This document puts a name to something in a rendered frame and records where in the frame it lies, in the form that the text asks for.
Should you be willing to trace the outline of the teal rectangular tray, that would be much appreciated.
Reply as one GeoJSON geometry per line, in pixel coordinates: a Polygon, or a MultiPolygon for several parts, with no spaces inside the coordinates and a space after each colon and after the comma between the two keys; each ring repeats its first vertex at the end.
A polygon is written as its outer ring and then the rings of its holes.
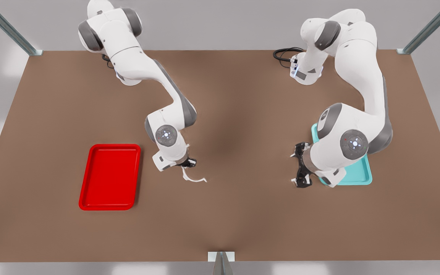
{"type": "Polygon", "coordinates": [[[345,167],[345,171],[346,175],[338,186],[366,186],[372,183],[372,173],[367,155],[356,163],[345,167]]]}

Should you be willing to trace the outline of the red rectangular tray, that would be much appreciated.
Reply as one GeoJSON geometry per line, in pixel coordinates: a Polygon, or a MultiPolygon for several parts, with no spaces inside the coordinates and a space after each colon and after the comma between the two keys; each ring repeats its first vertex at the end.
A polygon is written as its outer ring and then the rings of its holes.
{"type": "Polygon", "coordinates": [[[89,150],[78,206],[84,211],[133,207],[141,148],[134,143],[95,144],[89,150]]]}

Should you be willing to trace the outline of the silver frame post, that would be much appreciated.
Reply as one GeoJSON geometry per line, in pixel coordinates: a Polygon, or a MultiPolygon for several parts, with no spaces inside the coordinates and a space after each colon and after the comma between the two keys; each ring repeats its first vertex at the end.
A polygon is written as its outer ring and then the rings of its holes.
{"type": "Polygon", "coordinates": [[[234,261],[234,252],[208,252],[208,262],[214,262],[212,275],[234,275],[230,264],[234,261]]]}
{"type": "Polygon", "coordinates": [[[0,14],[0,29],[8,35],[16,44],[24,50],[29,56],[41,56],[43,50],[35,49],[12,24],[0,14]]]}
{"type": "Polygon", "coordinates": [[[419,33],[408,42],[408,44],[402,49],[397,49],[396,52],[399,55],[412,54],[432,33],[440,27],[440,12],[429,21],[419,33]]]}

